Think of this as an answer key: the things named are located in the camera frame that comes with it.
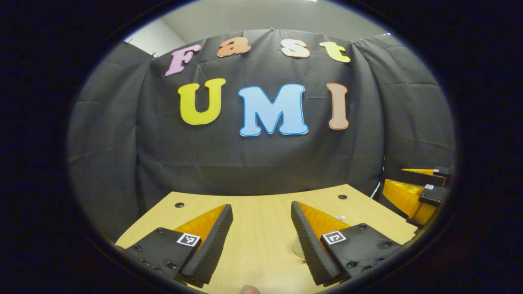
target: table surface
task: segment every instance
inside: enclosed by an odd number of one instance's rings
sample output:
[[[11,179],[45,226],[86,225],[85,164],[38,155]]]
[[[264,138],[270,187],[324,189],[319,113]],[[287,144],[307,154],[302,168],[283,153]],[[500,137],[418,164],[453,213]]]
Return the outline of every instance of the table surface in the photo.
[[[342,194],[347,199],[339,199]],[[209,285],[197,289],[210,294],[237,294],[244,285],[253,285],[262,294],[317,293],[329,287],[315,285],[305,260],[292,250],[297,237],[290,213],[294,200],[334,217],[344,216],[348,225],[366,223],[400,244],[412,239],[416,231],[405,219],[349,185],[263,196],[171,192],[128,228],[116,245],[128,248],[158,227],[174,229],[228,203],[234,221],[222,256]],[[185,205],[176,208],[178,202]]]

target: white wall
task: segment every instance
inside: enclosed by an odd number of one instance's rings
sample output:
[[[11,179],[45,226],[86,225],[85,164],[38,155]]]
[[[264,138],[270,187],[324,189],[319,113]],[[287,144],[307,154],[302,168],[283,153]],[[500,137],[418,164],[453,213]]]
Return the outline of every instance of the white wall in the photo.
[[[161,18],[128,36],[125,42],[155,57],[186,44]]]

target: letter m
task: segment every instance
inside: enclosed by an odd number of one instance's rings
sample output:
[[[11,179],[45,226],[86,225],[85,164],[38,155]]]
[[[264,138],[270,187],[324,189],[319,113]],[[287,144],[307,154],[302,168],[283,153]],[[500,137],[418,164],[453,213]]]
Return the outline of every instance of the letter m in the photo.
[[[284,85],[281,87],[274,103],[271,103],[260,87],[241,89],[238,94],[243,97],[245,104],[245,123],[240,130],[240,134],[244,137],[251,137],[262,133],[262,129],[256,124],[256,116],[260,118],[265,130],[272,134],[282,115],[283,123],[279,128],[280,133],[284,135],[307,133],[309,127],[303,122],[303,111],[301,108],[301,94],[304,91],[305,88],[302,85]]]

